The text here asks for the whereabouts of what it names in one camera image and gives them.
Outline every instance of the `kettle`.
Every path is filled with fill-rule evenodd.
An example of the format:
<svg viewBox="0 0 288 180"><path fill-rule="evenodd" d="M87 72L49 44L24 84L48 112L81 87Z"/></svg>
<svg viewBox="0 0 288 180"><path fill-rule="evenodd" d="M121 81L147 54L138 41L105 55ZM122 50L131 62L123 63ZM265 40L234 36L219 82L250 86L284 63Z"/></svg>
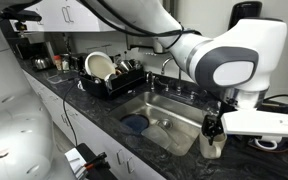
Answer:
<svg viewBox="0 0 288 180"><path fill-rule="evenodd" d="M48 57L33 56L31 62L38 70L47 69L53 66L53 61Z"/></svg>

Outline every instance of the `sink drain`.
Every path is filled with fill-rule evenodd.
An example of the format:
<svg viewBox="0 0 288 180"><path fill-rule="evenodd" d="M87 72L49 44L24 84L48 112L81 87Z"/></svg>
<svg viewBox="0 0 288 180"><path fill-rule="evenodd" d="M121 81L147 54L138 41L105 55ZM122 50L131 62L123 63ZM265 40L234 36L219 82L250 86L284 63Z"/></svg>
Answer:
<svg viewBox="0 0 288 180"><path fill-rule="evenodd" d="M173 127L173 123L169 119L162 119L157 121L156 124L165 129L170 129Z"/></svg>

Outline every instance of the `faucet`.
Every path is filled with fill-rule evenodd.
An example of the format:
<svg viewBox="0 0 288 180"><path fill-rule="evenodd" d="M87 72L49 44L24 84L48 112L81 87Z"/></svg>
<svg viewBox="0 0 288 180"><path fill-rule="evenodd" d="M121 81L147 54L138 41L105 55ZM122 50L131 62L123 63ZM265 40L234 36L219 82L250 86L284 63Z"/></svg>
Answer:
<svg viewBox="0 0 288 180"><path fill-rule="evenodd" d="M161 74L164 75L165 74L165 66L168 62L170 62L171 60L174 60L173 57L169 57L167 58L163 65L162 65L162 70L161 70ZM176 87L176 92L178 95L181 95L181 91L182 91L182 88L181 88L181 80L182 80L182 70L181 68L179 67L178 69L178 83L177 83L177 87Z"/></svg>
<svg viewBox="0 0 288 180"><path fill-rule="evenodd" d="M151 90L154 91L155 87L154 87L154 79L155 76L153 75L153 73L151 71L147 72L146 74L146 83L149 83L150 81L150 77L151 76Z"/></svg>

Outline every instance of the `white cabinet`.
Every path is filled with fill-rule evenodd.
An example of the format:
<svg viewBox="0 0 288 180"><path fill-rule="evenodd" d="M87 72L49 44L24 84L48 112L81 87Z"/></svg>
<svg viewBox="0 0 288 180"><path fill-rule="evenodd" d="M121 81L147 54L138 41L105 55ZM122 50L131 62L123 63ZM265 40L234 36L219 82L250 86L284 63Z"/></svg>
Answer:
<svg viewBox="0 0 288 180"><path fill-rule="evenodd" d="M63 110L63 100L55 93L24 72L29 83L42 98L45 106L52 115L54 123L63 131L74 144L73 132ZM115 139L97 127L89 119L79 113L69 104L65 104L67 115L75 130L78 143L85 143L95 154L105 152L109 162L110 171L123 180L164 180L165 178L153 170L150 166L136 157Z"/></svg>
<svg viewBox="0 0 288 180"><path fill-rule="evenodd" d="M42 16L41 22L26 22L28 31L103 32L114 31L76 0L43 0L26 10ZM10 20L15 31L14 20Z"/></svg>

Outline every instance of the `sink basin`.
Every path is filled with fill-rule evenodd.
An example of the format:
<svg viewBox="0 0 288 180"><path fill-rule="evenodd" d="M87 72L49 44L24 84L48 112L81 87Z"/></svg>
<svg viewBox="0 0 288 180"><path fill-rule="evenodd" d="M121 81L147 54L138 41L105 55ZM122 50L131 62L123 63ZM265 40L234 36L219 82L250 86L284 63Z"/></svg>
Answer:
<svg viewBox="0 0 288 180"><path fill-rule="evenodd" d="M165 131L167 139L164 136L160 138L165 138L161 139L162 141L171 139L171 143L163 148L177 156L185 155L190 149L204 119L200 109L151 92L140 94L110 112L110 116L116 120L130 114L145 116L149 121L150 130L157 129L155 126L158 126ZM142 135L160 145L147 133Z"/></svg>

